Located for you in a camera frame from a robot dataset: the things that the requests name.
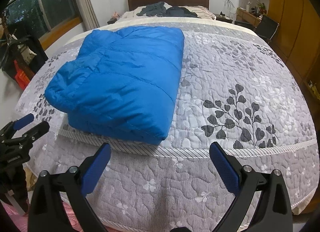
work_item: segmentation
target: curtain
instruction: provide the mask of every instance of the curtain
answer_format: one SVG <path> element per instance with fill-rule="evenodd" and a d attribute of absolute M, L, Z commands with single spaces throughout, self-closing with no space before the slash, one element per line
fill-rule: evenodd
<path fill-rule="evenodd" d="M 99 27 L 99 22 L 94 13 L 90 0 L 76 0 L 82 20 L 86 30 L 91 30 Z"/>

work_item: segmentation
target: nightstand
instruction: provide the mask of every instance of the nightstand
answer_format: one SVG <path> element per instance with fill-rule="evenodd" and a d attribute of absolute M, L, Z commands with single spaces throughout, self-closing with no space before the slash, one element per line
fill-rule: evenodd
<path fill-rule="evenodd" d="M 228 17 L 220 16 L 220 14 L 215 14 L 215 16 L 217 17 L 216 20 L 227 22 L 227 23 L 232 23 L 233 22 L 232 19 L 230 19 Z"/>

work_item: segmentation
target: quilted bedspread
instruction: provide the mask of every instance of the quilted bedspread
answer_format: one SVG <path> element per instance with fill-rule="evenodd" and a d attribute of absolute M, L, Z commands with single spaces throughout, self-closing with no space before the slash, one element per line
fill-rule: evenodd
<path fill-rule="evenodd" d="M 292 209 L 310 200 L 319 182 L 314 124 L 294 78 L 262 39 L 246 28 L 195 18 L 146 18 L 104 28 L 130 25 L 176 27 L 185 36 L 167 139 L 155 147 L 85 133 L 70 127 L 66 114 L 46 101 L 49 81 L 76 58 L 86 32 L 47 61 L 17 104 L 15 117 L 33 113 L 34 124 L 45 120 L 51 126 L 30 151 L 28 166 L 36 175 L 43 169 L 64 172 L 108 142 L 111 160 L 87 196 L 104 224 L 128 231 L 186 226 L 209 232 L 234 198 L 209 158 L 210 144 L 218 141 L 256 171 L 281 170 Z M 249 224 L 258 196 L 241 228 Z"/>

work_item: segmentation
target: folded jacket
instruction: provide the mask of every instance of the folded jacket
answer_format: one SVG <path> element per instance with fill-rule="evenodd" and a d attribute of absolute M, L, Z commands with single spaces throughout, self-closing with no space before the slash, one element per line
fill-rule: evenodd
<path fill-rule="evenodd" d="M 183 48 L 177 28 L 94 30 L 45 96 L 74 128 L 158 145 L 171 126 Z"/>

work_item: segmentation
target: screw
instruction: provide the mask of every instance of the screw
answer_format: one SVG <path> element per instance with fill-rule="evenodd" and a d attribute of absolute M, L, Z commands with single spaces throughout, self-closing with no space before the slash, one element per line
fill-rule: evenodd
<path fill-rule="evenodd" d="M 273 172 L 274 172 L 277 176 L 280 176 L 280 175 L 281 175 L 281 171 L 279 171 L 278 169 L 275 169 Z"/>
<path fill-rule="evenodd" d="M 244 165 L 244 166 L 243 166 L 243 169 L 244 169 L 245 172 L 250 172 L 250 171 L 252 171 L 252 168 L 251 168 L 249 165 Z"/>
<path fill-rule="evenodd" d="M 48 172 L 46 170 L 43 170 L 40 172 L 41 177 L 45 177 L 45 176 L 47 176 L 47 174 L 48 174 Z"/>
<path fill-rule="evenodd" d="M 72 167 L 69 168 L 69 172 L 70 172 L 70 173 L 76 173 L 77 170 L 78 170 L 78 167 L 77 167 L 77 166 L 72 166 Z"/>

